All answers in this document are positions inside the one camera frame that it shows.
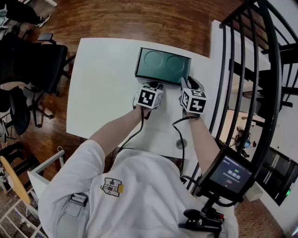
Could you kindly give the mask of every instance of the person in background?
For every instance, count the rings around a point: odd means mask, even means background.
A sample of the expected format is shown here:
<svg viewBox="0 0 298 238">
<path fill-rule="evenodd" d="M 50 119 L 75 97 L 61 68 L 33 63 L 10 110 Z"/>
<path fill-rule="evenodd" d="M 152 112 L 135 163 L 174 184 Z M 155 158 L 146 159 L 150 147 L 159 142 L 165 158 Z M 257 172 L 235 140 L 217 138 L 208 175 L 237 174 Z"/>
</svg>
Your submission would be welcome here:
<svg viewBox="0 0 298 238">
<path fill-rule="evenodd" d="M 51 17 L 37 16 L 32 7 L 18 0 L 0 0 L 0 25 L 4 17 L 18 22 L 27 22 L 42 27 Z"/>
<path fill-rule="evenodd" d="M 48 184 L 39 200 L 38 214 L 49 238 L 213 237 L 208 232 L 178 227 L 187 220 L 183 212 L 200 211 L 207 198 L 193 197 L 180 181 L 179 169 L 167 158 L 125 148 L 116 156 L 111 170 L 103 172 L 106 156 L 141 122 L 141 113 L 137 105 L 105 124 L 80 145 Z M 189 124 L 204 174 L 219 148 L 202 118 L 190 119 Z M 88 195 L 84 210 L 78 205 L 78 201 L 86 201 L 82 193 Z M 74 203 L 69 202 L 71 195 Z M 224 214 L 226 237 L 237 238 L 234 207 L 213 207 Z"/>
</svg>

